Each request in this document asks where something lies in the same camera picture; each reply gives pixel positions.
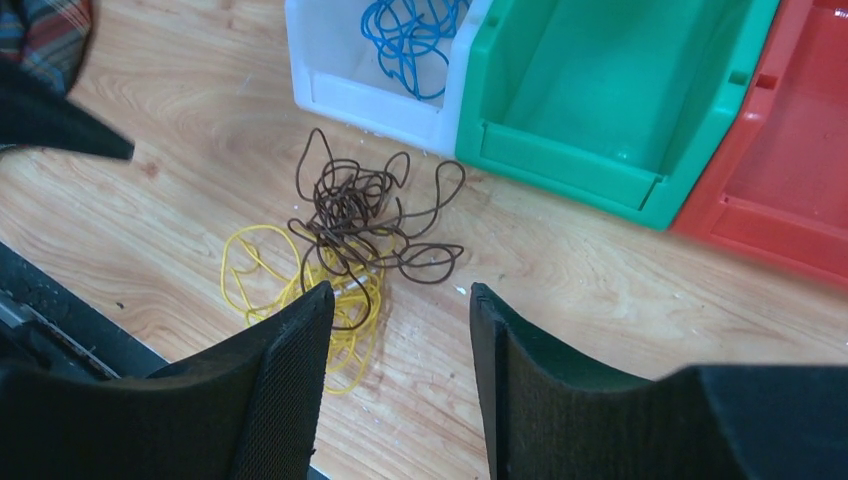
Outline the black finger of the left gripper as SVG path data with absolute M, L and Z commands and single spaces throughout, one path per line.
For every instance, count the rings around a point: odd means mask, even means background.
M 134 143 L 84 108 L 1 60 L 1 143 L 129 161 Z

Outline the green plastic bin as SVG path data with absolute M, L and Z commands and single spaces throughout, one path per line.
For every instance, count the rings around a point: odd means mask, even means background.
M 777 9 L 496 1 L 471 46 L 456 156 L 664 230 L 736 118 Z

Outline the plaid flannel shirt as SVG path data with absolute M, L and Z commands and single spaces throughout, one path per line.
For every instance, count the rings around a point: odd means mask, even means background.
M 1 2 L 1 56 L 63 95 L 77 79 L 93 29 L 88 0 Z

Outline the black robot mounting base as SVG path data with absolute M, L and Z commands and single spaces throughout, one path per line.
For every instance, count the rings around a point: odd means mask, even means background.
M 88 382 L 146 378 L 168 362 L 6 245 L 1 355 Z

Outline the white plastic bin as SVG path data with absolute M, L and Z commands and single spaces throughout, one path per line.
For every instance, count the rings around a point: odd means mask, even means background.
M 488 1 L 288 1 L 296 104 L 450 157 Z

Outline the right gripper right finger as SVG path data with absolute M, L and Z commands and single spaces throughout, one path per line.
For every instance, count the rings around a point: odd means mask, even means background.
M 469 308 L 494 479 L 843 479 L 847 370 L 695 364 L 657 380 L 610 367 L 491 288 Z

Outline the red plastic bin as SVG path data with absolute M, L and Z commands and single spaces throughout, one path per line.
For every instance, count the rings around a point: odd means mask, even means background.
M 675 233 L 847 284 L 847 5 L 780 4 L 743 106 Z

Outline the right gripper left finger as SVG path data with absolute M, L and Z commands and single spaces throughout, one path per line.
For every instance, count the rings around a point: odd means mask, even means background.
M 320 283 L 146 378 L 1 355 L 5 479 L 308 479 L 334 295 Z

